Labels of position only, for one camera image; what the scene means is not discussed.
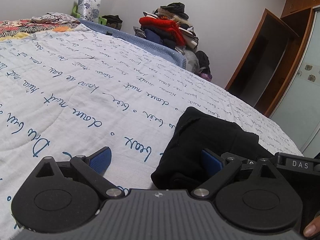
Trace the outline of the right hand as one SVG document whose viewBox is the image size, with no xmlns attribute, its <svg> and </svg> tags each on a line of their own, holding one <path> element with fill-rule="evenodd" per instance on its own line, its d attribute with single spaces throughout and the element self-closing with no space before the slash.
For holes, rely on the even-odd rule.
<svg viewBox="0 0 320 240">
<path fill-rule="evenodd" d="M 320 232 L 320 216 L 314 218 L 304 229 L 303 235 L 306 238 L 315 236 Z"/>
</svg>

